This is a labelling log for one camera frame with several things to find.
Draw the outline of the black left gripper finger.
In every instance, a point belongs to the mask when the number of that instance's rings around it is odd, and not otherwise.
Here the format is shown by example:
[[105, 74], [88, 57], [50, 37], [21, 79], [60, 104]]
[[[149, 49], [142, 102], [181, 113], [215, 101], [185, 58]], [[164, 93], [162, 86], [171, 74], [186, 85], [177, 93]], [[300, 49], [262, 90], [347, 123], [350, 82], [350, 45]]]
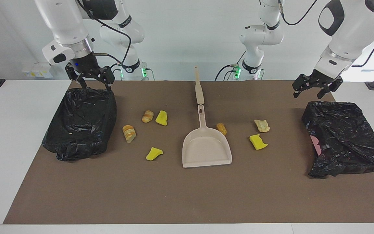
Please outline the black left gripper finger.
[[340, 85], [343, 83], [343, 79], [341, 77], [337, 77], [333, 82], [330, 84], [326, 84], [325, 82], [320, 82], [320, 92], [317, 94], [318, 99], [322, 99], [327, 93], [335, 92]]
[[292, 88], [294, 90], [293, 96], [295, 99], [298, 98], [301, 92], [311, 89], [312, 83], [310, 82], [310, 76], [307, 76], [305, 74], [300, 74], [297, 79], [293, 82]]

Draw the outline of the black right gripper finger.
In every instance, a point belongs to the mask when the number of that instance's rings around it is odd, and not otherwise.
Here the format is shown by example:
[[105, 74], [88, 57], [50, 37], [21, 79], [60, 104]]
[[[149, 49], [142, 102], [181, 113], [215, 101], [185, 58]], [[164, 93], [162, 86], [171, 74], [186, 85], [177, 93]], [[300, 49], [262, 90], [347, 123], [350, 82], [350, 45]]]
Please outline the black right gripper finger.
[[110, 91], [115, 81], [115, 76], [110, 66], [99, 68], [97, 80], [105, 85], [105, 88]]
[[75, 81], [76, 83], [80, 84], [80, 86], [83, 88], [83, 89], [86, 89], [87, 88], [87, 84], [83, 78], [83, 73], [79, 73], [77, 74], [76, 71], [74, 70], [73, 66], [71, 65], [71, 63], [68, 63], [66, 66], [65, 66], [65, 71], [68, 75], [68, 78], [71, 80], [71, 81]]

